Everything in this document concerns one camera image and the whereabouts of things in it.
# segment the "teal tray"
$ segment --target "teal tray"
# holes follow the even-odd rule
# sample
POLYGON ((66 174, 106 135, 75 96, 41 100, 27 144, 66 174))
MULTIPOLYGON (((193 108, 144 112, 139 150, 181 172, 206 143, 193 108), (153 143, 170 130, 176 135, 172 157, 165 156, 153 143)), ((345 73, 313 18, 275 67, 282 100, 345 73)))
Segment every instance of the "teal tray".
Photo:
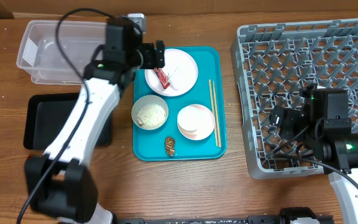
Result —
POLYGON ((133 124, 134 153, 143 161, 217 159, 226 152, 227 148, 226 119, 224 117, 224 98, 219 54, 212 47, 174 48, 185 51, 194 58, 198 67, 197 82, 190 91, 183 95, 174 97, 160 96, 147 85, 144 70, 139 70, 136 73, 134 102, 145 95, 158 95, 167 102, 169 115, 165 124, 153 131, 140 129, 136 124, 133 124), (209 97, 209 79, 215 81, 222 148, 216 146, 213 132, 204 140, 192 141, 179 132, 177 125, 178 113, 185 106, 201 104, 212 111, 211 98, 209 97), (168 136, 175 140, 175 155, 173 157, 168 156, 165 152, 164 141, 168 136))

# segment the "white bowl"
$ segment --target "white bowl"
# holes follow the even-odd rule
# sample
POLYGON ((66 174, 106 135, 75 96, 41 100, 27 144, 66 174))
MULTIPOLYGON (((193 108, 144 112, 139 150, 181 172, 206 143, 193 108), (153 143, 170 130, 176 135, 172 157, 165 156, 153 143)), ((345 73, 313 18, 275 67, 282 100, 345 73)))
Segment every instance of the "white bowl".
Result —
POLYGON ((215 118, 212 112, 203 105, 190 105, 194 106, 195 108, 199 109, 201 113, 201 122, 199 128, 192 133, 189 133, 185 131, 178 123, 178 129, 181 132, 184 137, 190 139, 199 141, 202 139, 207 138, 211 135, 211 133, 214 131, 215 128, 215 118))
POLYGON ((201 111, 194 106, 186 106, 178 113, 178 124, 187 133, 194 133, 200 127, 201 111))
POLYGON ((134 105, 132 106, 132 111, 131 111, 131 115, 132 115, 132 120, 134 121, 134 123, 136 124, 136 126, 138 126, 139 128, 142 128, 144 130, 155 130, 159 127, 161 127, 168 118, 168 105, 167 103, 159 96, 155 96, 155 95, 147 95, 147 96, 143 96, 142 98, 138 99, 134 105), (165 111, 165 121, 158 127, 153 128, 153 129, 145 129, 143 128, 141 125, 139 125, 139 123, 137 122, 137 114, 139 113, 139 111, 146 105, 159 105, 161 106, 164 111, 165 111))

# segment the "black tray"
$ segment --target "black tray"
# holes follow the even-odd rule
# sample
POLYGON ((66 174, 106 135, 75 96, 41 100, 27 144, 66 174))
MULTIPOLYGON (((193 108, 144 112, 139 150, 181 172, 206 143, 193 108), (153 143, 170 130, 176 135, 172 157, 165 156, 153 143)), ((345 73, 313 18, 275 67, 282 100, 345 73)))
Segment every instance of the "black tray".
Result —
MULTIPOLYGON (((70 115, 78 93, 34 95, 29 100, 25 122, 23 146, 26 149, 44 150, 57 137, 70 115)), ((107 119, 97 146, 111 144, 112 118, 107 119)))

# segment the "clear plastic bin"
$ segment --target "clear plastic bin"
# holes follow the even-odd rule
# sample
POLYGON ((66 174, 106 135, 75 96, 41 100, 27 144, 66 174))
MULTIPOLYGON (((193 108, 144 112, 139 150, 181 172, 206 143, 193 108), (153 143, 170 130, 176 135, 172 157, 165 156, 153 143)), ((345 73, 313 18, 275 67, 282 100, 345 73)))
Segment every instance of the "clear plastic bin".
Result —
MULTIPOLYGON (((31 21, 24 32, 16 65, 31 75, 36 84, 76 85, 81 81, 57 49, 57 21, 31 21)), ((60 43, 68 58, 82 73, 95 48, 105 43, 106 23, 65 21, 60 43)))

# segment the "gray dish rack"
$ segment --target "gray dish rack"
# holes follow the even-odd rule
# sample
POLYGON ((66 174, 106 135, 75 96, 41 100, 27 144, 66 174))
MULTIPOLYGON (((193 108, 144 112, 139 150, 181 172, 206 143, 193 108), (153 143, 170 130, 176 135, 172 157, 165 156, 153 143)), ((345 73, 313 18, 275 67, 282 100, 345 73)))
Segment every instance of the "gray dish rack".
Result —
MULTIPOLYGON (((313 82, 349 95, 352 132, 358 133, 358 19, 240 26, 231 46, 242 107, 249 174, 256 179, 320 174, 322 167, 266 155, 285 140, 269 134, 274 106, 301 108, 299 89, 313 82)), ((282 153, 294 154, 297 142, 282 153)))

